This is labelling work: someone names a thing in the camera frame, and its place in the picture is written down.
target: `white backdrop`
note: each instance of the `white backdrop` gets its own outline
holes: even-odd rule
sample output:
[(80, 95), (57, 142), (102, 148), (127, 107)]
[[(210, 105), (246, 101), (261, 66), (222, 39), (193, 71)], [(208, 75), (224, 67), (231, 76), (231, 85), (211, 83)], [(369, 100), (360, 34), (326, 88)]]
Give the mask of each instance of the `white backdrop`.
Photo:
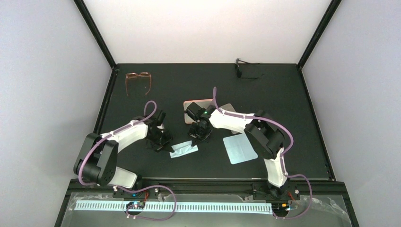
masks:
[(85, 0), (117, 63), (298, 63), (330, 0)]

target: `gray wall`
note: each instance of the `gray wall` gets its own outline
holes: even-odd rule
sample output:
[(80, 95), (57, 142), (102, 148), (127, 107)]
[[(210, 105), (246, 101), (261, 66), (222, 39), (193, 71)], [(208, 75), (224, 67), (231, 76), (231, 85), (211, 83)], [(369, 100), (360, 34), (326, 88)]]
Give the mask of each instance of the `gray wall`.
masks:
[(54, 226), (111, 70), (71, 0), (0, 17), (0, 226)]
[(400, 12), (397, 0), (342, 1), (303, 70), (336, 177), (364, 227), (399, 226)]

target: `white wall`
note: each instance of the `white wall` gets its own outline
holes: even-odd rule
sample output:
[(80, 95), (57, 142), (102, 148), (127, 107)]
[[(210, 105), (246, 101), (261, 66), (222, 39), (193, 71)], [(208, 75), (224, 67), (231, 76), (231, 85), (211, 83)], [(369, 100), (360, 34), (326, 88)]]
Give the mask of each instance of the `white wall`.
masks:
[(399, 226), (401, 4), (342, 1), (304, 67), (336, 177), (360, 226)]
[(117, 63), (298, 63), (330, 0), (86, 0)]
[(54, 226), (111, 69), (73, 1), (0, 17), (0, 226)]

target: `sunglasses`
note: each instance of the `sunglasses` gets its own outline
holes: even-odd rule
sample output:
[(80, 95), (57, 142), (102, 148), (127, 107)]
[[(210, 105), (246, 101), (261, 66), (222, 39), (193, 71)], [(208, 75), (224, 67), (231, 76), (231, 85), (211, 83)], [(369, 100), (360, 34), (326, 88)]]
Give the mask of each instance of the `sunglasses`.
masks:
[(127, 73), (125, 74), (125, 91), (127, 92), (127, 96), (128, 95), (128, 80), (129, 79), (136, 79), (139, 77), (144, 77), (144, 78), (149, 78), (149, 91), (150, 88), (152, 86), (152, 75), (148, 72), (141, 72), (140, 74), (132, 72), (132, 73)]

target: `black metal frame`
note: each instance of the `black metal frame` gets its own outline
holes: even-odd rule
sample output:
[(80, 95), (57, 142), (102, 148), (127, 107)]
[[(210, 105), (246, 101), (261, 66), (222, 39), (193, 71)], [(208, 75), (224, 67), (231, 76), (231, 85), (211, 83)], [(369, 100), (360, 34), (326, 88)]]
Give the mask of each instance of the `black metal frame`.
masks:
[[(85, 19), (90, 31), (92, 32), (94, 38), (96, 39), (99, 47), (101, 48), (105, 58), (110, 64), (112, 68), (112, 73), (110, 75), (110, 80), (107, 85), (106, 93), (103, 98), (103, 102), (100, 108), (100, 112), (95, 124), (94, 132), (100, 133), (102, 124), (104, 121), (104, 117), (107, 111), (107, 107), (110, 101), (111, 94), (113, 92), (114, 84), (119, 72), (119, 66), (115, 63), (113, 57), (111, 56), (110, 51), (108, 50), (102, 36), (100, 35), (99, 30), (97, 29), (93, 18), (91, 17), (88, 9), (86, 8), (83, 0), (74, 0), (78, 9), (80, 10), (82, 17)], [(334, 172), (332, 166), (330, 164), (330, 159), (324, 145), (323, 137), (319, 128), (319, 124), (316, 119), (316, 115), (314, 112), (314, 108), (312, 102), (310, 100), (309, 92), (306, 87), (305, 79), (302, 74), (302, 68), (304, 67), (307, 59), (311, 55), (314, 47), (316, 46), (319, 38), (321, 37), (323, 31), (327, 27), (331, 17), (333, 16), (335, 10), (337, 9), (338, 5), (340, 4), (341, 0), (332, 0), (329, 7), (327, 8), (323, 18), (321, 19), (319, 26), (317, 27), (313, 37), (311, 38), (305, 52), (303, 53), (299, 63), (297, 64), (298, 73), (302, 82), (304, 84), (304, 89), (308, 97), (308, 102), (310, 108), (313, 112), (313, 117), (315, 124), (317, 126), (320, 141), (323, 145), (324, 154), (326, 156), (326, 166), (327, 171), (330, 177), (330, 180), (311, 180), (312, 190), (314, 195), (341, 195), (345, 201), (345, 205), (351, 219), (351, 223), (353, 227), (358, 227), (359, 224), (357, 222), (357, 218), (354, 213), (354, 209), (352, 207), (351, 201), (349, 199), (349, 195), (347, 192), (347, 188), (345, 184), (342, 182), (337, 182), (334, 176)], [(196, 193), (196, 194), (203, 194), (203, 193), (214, 193), (214, 194), (246, 194), (247, 192), (255, 189), (255, 185), (260, 186), (264, 185), (266, 182), (263, 180), (181, 180), (181, 179), (143, 179), (143, 185), (165, 185), (171, 188), (174, 188), (174, 191), (177, 193)], [(295, 185), (299, 190), (299, 195), (309, 195), (309, 188), (305, 181), (295, 180)], [(71, 180), (69, 187), (66, 191), (59, 215), (57, 217), (57, 221), (55, 226), (61, 226), (61, 222), (66, 211), (68, 201), (70, 196), (73, 192), (113, 192), (111, 187), (105, 186), (98, 186), (95, 188), (92, 187), (85, 187), (79, 184), (77, 180)], [(262, 198), (267, 201), (271, 201), (269, 198)]]

